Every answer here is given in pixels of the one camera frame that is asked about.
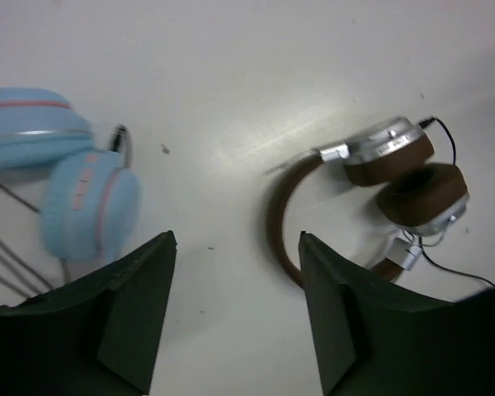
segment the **white table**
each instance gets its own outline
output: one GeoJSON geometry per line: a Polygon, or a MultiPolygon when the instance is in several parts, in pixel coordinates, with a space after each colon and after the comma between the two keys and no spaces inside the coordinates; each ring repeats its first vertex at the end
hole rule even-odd
{"type": "MultiPolygon", "coordinates": [[[[370,122],[448,124],[471,201],[430,254],[495,281],[495,0],[2,0],[0,86],[64,94],[101,145],[117,123],[134,134],[144,203],[126,251],[168,229],[179,242],[154,395],[321,394],[304,297],[262,241],[279,176],[265,172],[370,122]]],[[[2,179],[40,204],[40,174],[2,179]]],[[[290,249],[306,229],[373,257],[391,230],[370,204],[377,189],[344,190],[326,170],[301,186],[290,249]]],[[[1,194],[0,235],[60,282],[38,219],[1,194]]],[[[443,299],[481,287],[424,262],[400,283],[443,299]]],[[[0,304],[17,302],[0,287],[0,304]]]]}

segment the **headphones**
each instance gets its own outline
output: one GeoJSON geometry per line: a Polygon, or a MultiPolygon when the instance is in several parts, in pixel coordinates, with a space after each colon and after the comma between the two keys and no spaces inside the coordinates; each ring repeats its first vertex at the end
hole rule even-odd
{"type": "Polygon", "coordinates": [[[59,94],[0,88],[0,171],[33,167],[53,167],[40,208],[49,253],[116,260],[136,223],[138,178],[121,154],[94,148],[89,122],[59,94]]]}
{"type": "Polygon", "coordinates": [[[402,231],[419,238],[419,246],[396,238],[387,257],[371,269],[388,281],[397,279],[420,257],[422,237],[444,233],[466,211],[469,193],[462,172],[455,165],[455,143],[444,123],[435,117],[417,124],[406,117],[396,117],[343,142],[314,148],[283,176],[266,212],[266,237],[271,252],[300,287],[303,277],[285,250],[285,208],[306,176],[334,160],[342,161],[348,180],[355,186],[388,183],[375,198],[379,209],[402,231]],[[453,145],[452,164],[426,163],[435,151],[424,130],[435,121],[445,129],[453,145]]]}

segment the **brown ear cushion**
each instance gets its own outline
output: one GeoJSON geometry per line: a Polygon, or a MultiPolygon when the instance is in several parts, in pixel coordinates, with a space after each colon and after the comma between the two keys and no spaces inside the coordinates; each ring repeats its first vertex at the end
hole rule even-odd
{"type": "Polygon", "coordinates": [[[345,165],[348,180],[355,186],[368,187],[391,182],[406,172],[420,167],[435,153],[427,135],[408,146],[369,163],[345,165]]]}
{"type": "Polygon", "coordinates": [[[456,165],[428,163],[387,185],[376,202],[393,223],[416,227],[433,220],[467,193],[456,165]]]}

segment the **blue ear cup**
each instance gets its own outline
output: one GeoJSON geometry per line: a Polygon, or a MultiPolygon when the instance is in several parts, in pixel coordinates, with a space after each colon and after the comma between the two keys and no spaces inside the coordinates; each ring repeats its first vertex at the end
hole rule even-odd
{"type": "Polygon", "coordinates": [[[41,210],[42,240],[56,257],[115,257],[134,228],[137,177],[114,152],[87,152],[54,169],[41,210]]]}
{"type": "Polygon", "coordinates": [[[43,166],[85,150],[93,150],[91,126],[62,96],[0,88],[0,170],[43,166]]]}

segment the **brown headphones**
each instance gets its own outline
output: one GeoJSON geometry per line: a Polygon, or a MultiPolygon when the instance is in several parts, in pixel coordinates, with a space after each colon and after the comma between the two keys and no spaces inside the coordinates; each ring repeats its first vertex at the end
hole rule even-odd
{"type": "MultiPolygon", "coordinates": [[[[286,172],[267,208],[266,236],[276,260],[298,286],[303,287],[303,277],[288,257],[283,239],[285,210],[301,181],[328,161],[342,161],[348,180],[355,186],[388,182],[376,196],[376,203],[388,220],[412,235],[427,237],[443,233],[464,214],[469,193],[455,165],[456,155],[453,164],[425,163],[435,150],[424,129],[435,121],[450,137],[449,130],[435,117],[417,124],[396,117],[362,130],[344,142],[315,148],[286,172]]],[[[406,262],[405,258],[398,261],[388,256],[371,271],[395,281],[408,269],[406,262]]]]}

